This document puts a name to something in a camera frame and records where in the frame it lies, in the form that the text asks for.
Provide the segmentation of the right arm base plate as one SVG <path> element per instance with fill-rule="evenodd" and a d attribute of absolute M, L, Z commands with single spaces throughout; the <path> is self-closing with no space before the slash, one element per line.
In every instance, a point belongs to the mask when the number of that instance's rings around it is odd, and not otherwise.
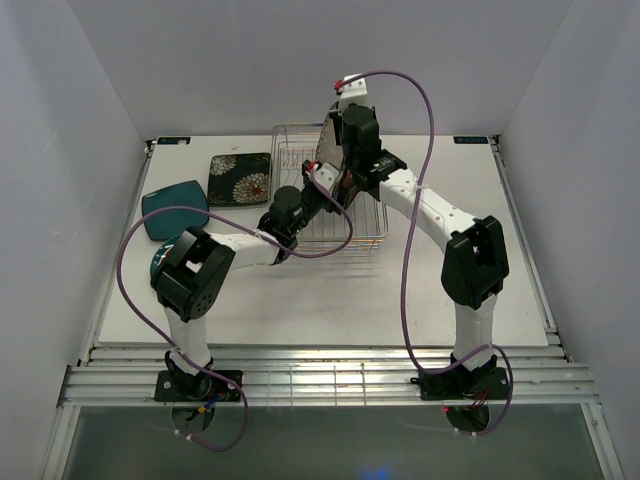
<path fill-rule="evenodd" d="M 438 376 L 418 374 L 410 383 L 419 388 L 421 400 L 506 400 L 511 382 L 504 368 L 490 373 L 472 374 L 457 371 Z"/>

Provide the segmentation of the cream flower square plate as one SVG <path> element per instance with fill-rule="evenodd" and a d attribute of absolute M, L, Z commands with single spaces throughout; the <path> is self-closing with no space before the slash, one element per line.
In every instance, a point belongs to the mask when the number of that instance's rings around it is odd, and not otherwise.
<path fill-rule="evenodd" d="M 338 203 L 347 210 L 355 200 L 356 196 L 367 190 L 367 179 L 360 173 L 353 173 L 347 169 L 342 174 L 337 187 L 336 199 Z"/>

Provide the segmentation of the black floral square plate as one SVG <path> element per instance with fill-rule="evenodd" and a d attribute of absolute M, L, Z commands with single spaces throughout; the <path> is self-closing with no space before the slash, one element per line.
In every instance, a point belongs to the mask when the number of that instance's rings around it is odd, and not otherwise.
<path fill-rule="evenodd" d="M 270 198 L 271 154 L 215 155 L 210 160 L 207 200 L 211 207 L 265 204 Z"/>

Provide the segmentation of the large speckled round plate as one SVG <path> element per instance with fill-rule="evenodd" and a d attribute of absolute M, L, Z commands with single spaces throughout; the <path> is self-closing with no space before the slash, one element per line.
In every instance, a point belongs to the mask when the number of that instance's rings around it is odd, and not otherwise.
<path fill-rule="evenodd" d="M 338 114 L 338 102 L 334 102 L 321 127 L 316 147 L 315 159 L 322 165 L 330 164 L 339 173 L 345 172 L 344 155 L 340 144 L 341 117 Z"/>

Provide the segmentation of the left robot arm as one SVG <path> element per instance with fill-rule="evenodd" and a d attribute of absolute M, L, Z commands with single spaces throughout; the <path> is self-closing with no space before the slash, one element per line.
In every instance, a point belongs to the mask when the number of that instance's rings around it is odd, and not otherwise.
<path fill-rule="evenodd" d="M 283 262 L 297 248 L 297 235 L 315 215 L 337 209 L 324 193 L 338 182 L 338 169 L 328 163 L 307 163 L 303 176 L 303 189 L 285 185 L 276 190 L 256 231 L 212 234 L 189 227 L 151 275 L 151 287 L 163 307 L 174 343 L 165 355 L 165 364 L 181 395 L 200 400 L 213 386 L 214 378 L 206 370 L 212 358 L 205 316 L 227 275 Z"/>

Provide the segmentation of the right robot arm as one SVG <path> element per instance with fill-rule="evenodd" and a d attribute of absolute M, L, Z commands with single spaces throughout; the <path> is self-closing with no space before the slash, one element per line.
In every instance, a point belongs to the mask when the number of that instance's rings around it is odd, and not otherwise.
<path fill-rule="evenodd" d="M 508 398 L 512 376 L 498 365 L 502 356 L 492 339 L 495 305 L 509 274 L 501 223 L 461 211 L 420 184 L 404 161 L 383 148 L 374 109 L 340 108 L 334 130 L 343 152 L 343 201 L 370 195 L 401 213 L 411 232 L 424 232 L 444 255 L 441 284 L 454 304 L 455 343 L 449 366 L 420 367 L 412 378 L 421 398 Z"/>

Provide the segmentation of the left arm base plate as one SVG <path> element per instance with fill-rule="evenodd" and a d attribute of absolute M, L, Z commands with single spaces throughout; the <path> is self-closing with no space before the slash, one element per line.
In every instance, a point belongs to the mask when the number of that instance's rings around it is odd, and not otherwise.
<path fill-rule="evenodd" d="M 216 370 L 227 381 L 203 373 L 188 375 L 181 372 L 161 371 L 156 380 L 153 399 L 156 402 L 206 403 L 216 398 L 219 402 L 239 402 L 240 393 L 230 380 L 242 385 L 241 370 Z"/>

